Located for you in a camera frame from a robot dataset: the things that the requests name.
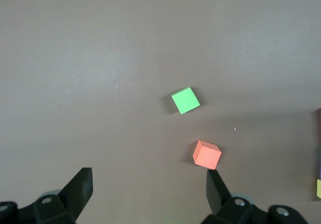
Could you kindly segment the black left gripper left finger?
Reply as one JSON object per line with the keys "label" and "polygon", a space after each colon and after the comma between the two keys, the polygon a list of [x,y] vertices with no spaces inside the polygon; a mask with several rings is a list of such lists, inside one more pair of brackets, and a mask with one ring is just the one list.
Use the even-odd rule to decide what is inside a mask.
{"label": "black left gripper left finger", "polygon": [[43,193],[28,206],[1,202],[1,223],[76,223],[93,194],[91,168],[82,168],[61,190]]}

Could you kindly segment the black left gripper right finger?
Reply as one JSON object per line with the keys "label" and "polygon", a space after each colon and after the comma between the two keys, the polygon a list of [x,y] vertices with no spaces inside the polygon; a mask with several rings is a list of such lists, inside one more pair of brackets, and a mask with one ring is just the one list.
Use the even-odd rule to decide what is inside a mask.
{"label": "black left gripper right finger", "polygon": [[289,206],[272,205],[263,211],[245,198],[233,197],[217,170],[207,171],[206,197],[212,213],[202,223],[306,223],[306,219]]}

